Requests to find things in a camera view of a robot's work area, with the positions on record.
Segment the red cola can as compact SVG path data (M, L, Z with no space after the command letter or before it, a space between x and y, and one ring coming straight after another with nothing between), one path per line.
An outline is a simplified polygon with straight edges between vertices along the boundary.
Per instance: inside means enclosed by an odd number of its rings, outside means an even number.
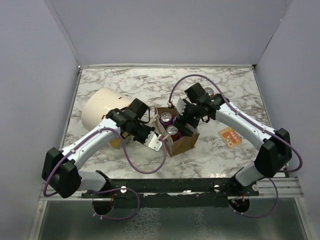
M204 90L211 97L215 94L214 90L212 88L210 88L210 87L205 87Z
M173 142L179 139L179 130L174 125L168 125L166 132L170 135Z

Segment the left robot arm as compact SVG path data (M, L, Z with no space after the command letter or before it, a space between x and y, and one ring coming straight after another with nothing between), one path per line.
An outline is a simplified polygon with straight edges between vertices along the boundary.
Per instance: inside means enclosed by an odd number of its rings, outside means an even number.
M84 172L81 168L112 140L119 139L123 145L125 133L134 141L158 152L163 140L154 127L142 121L147 111L149 107L136 98L129 106L111 109L96 127L75 143L61 150L51 148L46 153L41 174L45 181L43 195L50 197L47 189L51 187L55 194L64 199L77 191L92 191L101 198L106 197L111 190L111 180L101 171Z

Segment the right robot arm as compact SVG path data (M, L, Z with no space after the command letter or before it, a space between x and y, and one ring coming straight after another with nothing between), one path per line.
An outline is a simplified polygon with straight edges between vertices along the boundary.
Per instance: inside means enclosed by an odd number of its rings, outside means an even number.
M230 180L230 191L240 196L248 186L263 178L272 178L292 158L289 133L275 130L241 112L226 97L210 96L196 83L185 90L186 99L178 98L172 106L177 111L174 126L185 136L191 136L200 121L216 120L247 139L257 150L254 162L241 168Z

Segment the orange spiral notebook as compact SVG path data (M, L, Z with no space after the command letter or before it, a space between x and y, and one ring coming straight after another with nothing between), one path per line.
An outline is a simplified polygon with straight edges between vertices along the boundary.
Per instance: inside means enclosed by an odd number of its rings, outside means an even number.
M232 149L242 143L242 138L231 127L226 127L218 132L219 136L228 148Z

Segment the black mounting rail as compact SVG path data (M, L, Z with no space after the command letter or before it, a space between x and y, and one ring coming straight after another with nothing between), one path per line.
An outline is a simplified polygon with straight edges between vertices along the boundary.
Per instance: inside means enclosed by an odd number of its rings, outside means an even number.
M107 183L110 193L83 193L83 199L99 206L122 209L228 207L228 198L259 195L256 182L248 186L236 186L232 178L163 178L163 179L111 179Z

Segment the aluminium side rail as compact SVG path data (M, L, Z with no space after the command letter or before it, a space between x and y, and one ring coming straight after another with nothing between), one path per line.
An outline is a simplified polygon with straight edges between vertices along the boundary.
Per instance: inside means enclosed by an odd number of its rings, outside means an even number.
M300 181L297 177L286 177L284 173L277 173L271 180L274 184L267 178L259 180L256 183L260 198L275 198L276 190L279 198L304 197Z

